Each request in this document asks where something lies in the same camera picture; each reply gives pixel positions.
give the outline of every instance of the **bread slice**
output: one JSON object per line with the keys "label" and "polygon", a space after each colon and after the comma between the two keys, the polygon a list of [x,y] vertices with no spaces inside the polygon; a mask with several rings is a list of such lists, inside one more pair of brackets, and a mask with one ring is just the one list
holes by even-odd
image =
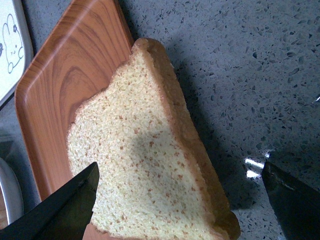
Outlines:
{"label": "bread slice", "polygon": [[67,147],[73,175],[98,162],[91,222],[99,231],[137,240],[240,235],[158,41],[138,39],[109,87],[80,106]]}

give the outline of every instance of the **wood grain pattern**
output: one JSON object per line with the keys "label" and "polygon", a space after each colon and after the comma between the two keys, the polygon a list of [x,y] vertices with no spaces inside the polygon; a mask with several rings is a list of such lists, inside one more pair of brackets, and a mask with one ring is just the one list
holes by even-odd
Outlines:
{"label": "wood grain pattern", "polygon": [[[41,200],[71,179],[66,136],[134,41],[116,0],[74,0],[22,76],[15,107]],[[88,225],[85,240],[112,239]]]}

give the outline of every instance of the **countertop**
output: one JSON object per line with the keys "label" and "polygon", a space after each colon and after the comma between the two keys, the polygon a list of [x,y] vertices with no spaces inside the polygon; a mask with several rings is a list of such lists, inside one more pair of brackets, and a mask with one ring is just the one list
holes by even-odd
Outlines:
{"label": "countertop", "polygon": [[[273,162],[320,191],[320,2],[119,2],[134,39],[166,47],[240,239],[285,239],[252,163]],[[69,3],[23,1],[35,53]],[[0,157],[17,175],[27,212],[40,200],[14,98],[0,108],[0,134],[11,138]]]}

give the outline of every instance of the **cartoon drawing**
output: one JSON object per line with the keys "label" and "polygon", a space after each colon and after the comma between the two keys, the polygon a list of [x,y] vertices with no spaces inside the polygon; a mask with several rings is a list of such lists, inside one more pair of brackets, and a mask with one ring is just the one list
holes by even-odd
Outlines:
{"label": "cartoon drawing", "polygon": [[21,36],[15,24],[14,17],[11,14],[8,15],[6,23],[3,24],[2,34],[6,60],[8,62],[8,73],[10,74],[20,59],[23,58],[24,54]]}
{"label": "cartoon drawing", "polygon": [[2,43],[0,42],[0,57],[1,57],[1,55],[2,55],[2,50],[3,50],[4,48],[2,47]]}

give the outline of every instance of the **kitchen counter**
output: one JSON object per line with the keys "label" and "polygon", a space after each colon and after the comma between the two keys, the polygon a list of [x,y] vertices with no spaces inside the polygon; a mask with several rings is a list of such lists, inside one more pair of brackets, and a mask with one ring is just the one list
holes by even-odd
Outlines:
{"label": "kitchen counter", "polygon": [[[35,53],[69,3],[23,1]],[[261,166],[273,162],[320,191],[320,2],[121,0],[120,5],[134,39],[150,37],[166,47],[239,219],[240,239],[285,239]],[[0,157],[17,175],[27,212],[40,200],[14,98],[0,110],[0,134],[11,138],[0,143]]]}

